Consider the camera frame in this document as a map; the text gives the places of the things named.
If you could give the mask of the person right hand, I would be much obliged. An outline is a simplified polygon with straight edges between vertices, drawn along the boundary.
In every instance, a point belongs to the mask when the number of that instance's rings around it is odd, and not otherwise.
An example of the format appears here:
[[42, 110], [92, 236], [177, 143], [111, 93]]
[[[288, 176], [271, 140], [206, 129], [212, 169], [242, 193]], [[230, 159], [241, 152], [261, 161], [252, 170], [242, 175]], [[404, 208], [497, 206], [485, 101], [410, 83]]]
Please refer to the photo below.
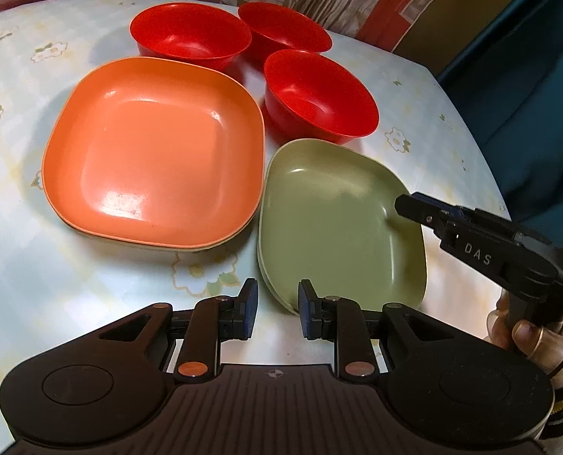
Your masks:
[[563, 317], [557, 323], [541, 328], [522, 319], [509, 329], [508, 297], [508, 292], [503, 290], [495, 309], [488, 314], [485, 340], [505, 350], [522, 352], [530, 362], [551, 375], [563, 362]]

